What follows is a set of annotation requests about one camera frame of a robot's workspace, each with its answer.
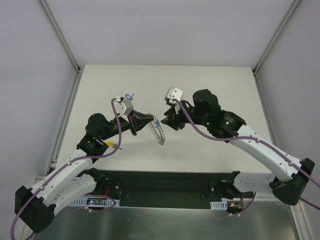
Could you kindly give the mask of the metal disc keyring holder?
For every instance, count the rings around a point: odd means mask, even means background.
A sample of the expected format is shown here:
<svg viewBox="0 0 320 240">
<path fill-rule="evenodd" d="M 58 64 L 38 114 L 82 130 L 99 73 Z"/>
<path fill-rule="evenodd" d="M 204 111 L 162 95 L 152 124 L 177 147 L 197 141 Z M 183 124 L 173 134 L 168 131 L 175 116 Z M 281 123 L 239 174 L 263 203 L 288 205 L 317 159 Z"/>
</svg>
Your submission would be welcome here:
<svg viewBox="0 0 320 240">
<path fill-rule="evenodd" d="M 164 131 L 162 129 L 161 123 L 159 126 L 157 126 L 156 122 L 159 121 L 158 118 L 153 115 L 153 120 L 151 122 L 148 123 L 148 127 L 150 129 L 150 131 L 152 132 L 154 138 L 156 139 L 156 141 L 163 146 L 165 144 L 166 141 L 166 137 L 164 134 Z"/>
</svg>

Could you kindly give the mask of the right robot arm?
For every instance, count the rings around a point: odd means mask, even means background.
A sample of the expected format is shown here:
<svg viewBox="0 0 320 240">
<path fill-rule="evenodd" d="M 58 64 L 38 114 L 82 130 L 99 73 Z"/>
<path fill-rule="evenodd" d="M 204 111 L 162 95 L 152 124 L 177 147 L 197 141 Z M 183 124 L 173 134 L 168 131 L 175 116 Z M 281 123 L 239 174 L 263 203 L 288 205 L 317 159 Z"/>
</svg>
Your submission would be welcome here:
<svg viewBox="0 0 320 240">
<path fill-rule="evenodd" d="M 295 206 L 301 199 L 315 163 L 299 159 L 266 141 L 237 114 L 223 110 L 218 97 L 208 89 L 192 95 L 193 104 L 183 99 L 183 91 L 169 88 L 165 101 L 170 108 L 161 122 L 178 131 L 191 124 L 203 137 L 241 149 L 270 170 L 270 173 L 240 172 L 225 184 L 225 192 L 237 197 L 242 192 L 273 194 L 281 202 Z"/>
</svg>

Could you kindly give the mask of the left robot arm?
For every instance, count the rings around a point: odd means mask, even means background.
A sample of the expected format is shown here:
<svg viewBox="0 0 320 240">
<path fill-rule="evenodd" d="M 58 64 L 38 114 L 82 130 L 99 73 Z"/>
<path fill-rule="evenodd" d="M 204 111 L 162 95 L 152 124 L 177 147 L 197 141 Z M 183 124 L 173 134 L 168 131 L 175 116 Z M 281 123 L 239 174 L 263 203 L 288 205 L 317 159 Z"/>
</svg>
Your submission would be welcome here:
<svg viewBox="0 0 320 240">
<path fill-rule="evenodd" d="M 77 198 L 94 193 L 102 194 L 106 188 L 105 175 L 93 167 L 101 158 L 115 153 L 107 153 L 106 140 L 114 136 L 122 137 L 129 130 L 133 135 L 154 120 L 153 115 L 131 109 L 128 114 L 116 114 L 108 121 L 103 114 L 94 113 L 88 119 L 85 135 L 75 150 L 61 166 L 30 188 L 22 185 L 14 196 L 16 214 L 10 229 L 10 237 L 15 236 L 15 226 L 22 220 L 33 234 L 45 230 L 55 216 Z"/>
</svg>

